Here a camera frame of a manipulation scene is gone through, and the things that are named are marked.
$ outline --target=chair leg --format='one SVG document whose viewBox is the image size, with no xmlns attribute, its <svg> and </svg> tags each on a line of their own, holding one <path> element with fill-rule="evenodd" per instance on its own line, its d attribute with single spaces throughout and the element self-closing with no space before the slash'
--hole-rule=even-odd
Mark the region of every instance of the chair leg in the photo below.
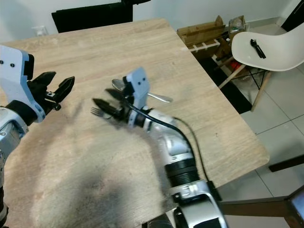
<svg viewBox="0 0 304 228">
<path fill-rule="evenodd" d="M 263 83 L 262 83 L 262 85 L 261 85 L 261 88 L 260 88 L 260 90 L 258 91 L 258 93 L 257 93 L 257 95 L 256 95 L 256 99 L 255 99 L 255 101 L 254 101 L 254 103 L 253 103 L 253 105 L 252 105 L 252 108 L 251 108 L 251 111 L 252 111 L 252 112 L 253 112 L 254 109 L 256 108 L 256 105 L 257 105 L 258 101 L 261 99 L 262 93 L 263 93 L 263 91 L 264 91 L 264 89 L 265 89 L 265 87 L 266 87 L 266 85 L 267 85 L 267 83 L 268 83 L 268 81 L 269 81 L 269 79 L 270 79 L 270 76 L 271 76 L 271 71 L 269 71 L 269 72 L 267 73 L 267 75 L 266 75 L 266 77 L 264 78 L 264 81 L 263 81 Z"/>
<path fill-rule="evenodd" d="M 219 89 L 221 89 L 224 85 L 226 85 L 231 79 L 233 79 L 242 69 L 245 68 L 245 64 L 242 64 L 238 69 L 236 69 L 222 84 L 219 85 Z"/>
<path fill-rule="evenodd" d="M 224 61 L 223 63 L 221 63 L 220 65 L 218 65 L 216 68 L 214 68 L 215 70 L 216 69 L 219 69 L 220 67 L 226 65 L 227 63 L 231 62 L 232 60 L 234 60 L 233 56 L 230 57 L 229 59 L 227 59 L 226 61 Z"/>
</svg>

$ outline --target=white chair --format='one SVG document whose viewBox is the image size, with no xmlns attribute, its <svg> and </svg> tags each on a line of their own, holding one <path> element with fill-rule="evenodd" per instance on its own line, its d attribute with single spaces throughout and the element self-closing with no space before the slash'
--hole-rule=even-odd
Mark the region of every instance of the white chair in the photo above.
<svg viewBox="0 0 304 228">
<path fill-rule="evenodd" d="M 250 45 L 251 39 L 256 39 L 257 44 L 266 56 L 265 59 L 260 58 L 256 50 Z M 219 85 L 219 89 L 233 79 L 245 66 L 257 67 L 268 71 L 252 105 L 251 111 L 253 111 L 271 76 L 271 71 L 287 71 L 304 62 L 304 23 L 278 36 L 254 32 L 238 33 L 232 40 L 231 50 L 233 57 L 226 60 L 219 67 L 233 59 L 242 63 L 242 65 Z"/>
</svg>

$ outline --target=spoon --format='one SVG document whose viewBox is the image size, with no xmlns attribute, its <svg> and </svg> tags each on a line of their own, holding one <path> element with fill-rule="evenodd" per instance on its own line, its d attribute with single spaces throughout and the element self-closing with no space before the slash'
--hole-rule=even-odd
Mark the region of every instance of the spoon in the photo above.
<svg viewBox="0 0 304 228">
<path fill-rule="evenodd" d="M 119 91 L 123 91 L 124 82 L 120 79 L 113 79 L 112 86 Z M 167 97 L 167 96 L 157 95 L 157 94 L 153 94 L 153 93 L 148 93 L 148 95 L 151 97 L 154 97 L 157 100 L 163 101 L 163 102 L 172 102 L 173 101 L 173 99 L 171 97 Z"/>
</svg>

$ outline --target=table surface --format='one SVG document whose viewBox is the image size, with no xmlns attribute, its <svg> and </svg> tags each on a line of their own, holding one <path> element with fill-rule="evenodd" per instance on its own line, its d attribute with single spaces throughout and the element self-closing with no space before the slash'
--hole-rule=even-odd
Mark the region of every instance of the table surface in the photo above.
<svg viewBox="0 0 304 228">
<path fill-rule="evenodd" d="M 174 207 L 157 147 L 142 129 L 128 130 L 90 114 L 93 97 L 111 100 L 104 91 L 111 80 L 140 66 L 151 92 L 174 99 L 149 98 L 148 105 L 193 127 L 217 187 L 268 162 L 255 134 L 164 19 L 5 45 L 34 55 L 34 77 L 57 72 L 49 91 L 76 77 L 62 109 L 31 125 L 7 160 L 10 227 L 128 228 Z"/>
</svg>

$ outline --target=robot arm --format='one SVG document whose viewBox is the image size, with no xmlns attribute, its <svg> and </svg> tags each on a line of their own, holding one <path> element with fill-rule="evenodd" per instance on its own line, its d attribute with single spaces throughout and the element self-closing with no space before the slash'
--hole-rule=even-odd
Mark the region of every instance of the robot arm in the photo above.
<svg viewBox="0 0 304 228">
<path fill-rule="evenodd" d="M 47 86 L 55 72 L 45 72 L 33 78 L 34 57 L 24 51 L 0 46 L 0 86 L 8 105 L 0 107 L 0 227 L 6 221 L 8 207 L 3 202 L 4 165 L 10 153 L 19 145 L 33 122 L 42 122 L 72 90 L 75 78 L 59 84 L 55 92 Z"/>
<path fill-rule="evenodd" d="M 102 99 L 93 101 L 101 111 L 118 121 L 125 121 L 129 128 L 143 128 L 158 144 L 171 183 L 171 195 L 178 203 L 174 211 L 177 228 L 227 228 L 216 201 L 217 194 L 212 185 L 200 179 L 191 145 L 176 128 L 175 119 L 147 107 L 150 85 L 144 69 L 139 68 L 128 74 L 123 82 L 123 91 L 106 89 L 120 101 L 118 108 Z"/>
</svg>

